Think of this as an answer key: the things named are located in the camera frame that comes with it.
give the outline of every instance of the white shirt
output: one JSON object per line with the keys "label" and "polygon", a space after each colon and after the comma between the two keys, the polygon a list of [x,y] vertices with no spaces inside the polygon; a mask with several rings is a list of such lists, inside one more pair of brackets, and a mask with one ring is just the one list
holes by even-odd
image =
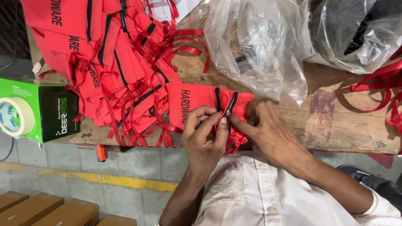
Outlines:
{"label": "white shirt", "polygon": [[237,152],[211,174],[194,226],[402,226],[399,210],[371,192],[370,209],[352,216],[321,188],[252,151]]}

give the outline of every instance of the shirt button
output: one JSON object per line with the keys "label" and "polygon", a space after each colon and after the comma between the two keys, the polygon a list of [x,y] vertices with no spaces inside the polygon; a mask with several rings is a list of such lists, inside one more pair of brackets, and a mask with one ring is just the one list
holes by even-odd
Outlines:
{"label": "shirt button", "polygon": [[267,208],[267,211],[268,211],[268,213],[273,214],[273,213],[276,213],[276,208],[270,206],[270,207]]}

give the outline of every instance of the shirt pocket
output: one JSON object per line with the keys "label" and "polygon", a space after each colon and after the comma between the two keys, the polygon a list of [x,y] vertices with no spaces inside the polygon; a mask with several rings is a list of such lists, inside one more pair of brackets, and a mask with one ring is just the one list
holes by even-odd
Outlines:
{"label": "shirt pocket", "polygon": [[205,185],[198,218],[211,205],[237,202],[244,205],[244,169],[238,160],[218,165]]}

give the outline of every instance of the orange object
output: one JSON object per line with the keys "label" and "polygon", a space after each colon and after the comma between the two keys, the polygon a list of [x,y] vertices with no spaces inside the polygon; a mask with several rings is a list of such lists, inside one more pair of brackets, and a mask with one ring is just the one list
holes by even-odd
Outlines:
{"label": "orange object", "polygon": [[96,158],[98,162],[105,162],[109,158],[107,145],[97,144],[96,145]]}

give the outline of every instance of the man's left hand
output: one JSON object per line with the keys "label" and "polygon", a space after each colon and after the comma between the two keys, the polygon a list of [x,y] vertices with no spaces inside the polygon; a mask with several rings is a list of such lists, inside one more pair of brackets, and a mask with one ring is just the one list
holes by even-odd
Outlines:
{"label": "man's left hand", "polygon": [[186,174],[190,174],[200,184],[205,185],[225,152],[226,140],[229,136],[226,117],[218,123],[214,140],[207,139],[208,134],[218,122],[222,112],[203,105],[187,115],[182,142],[186,149],[189,166]]}

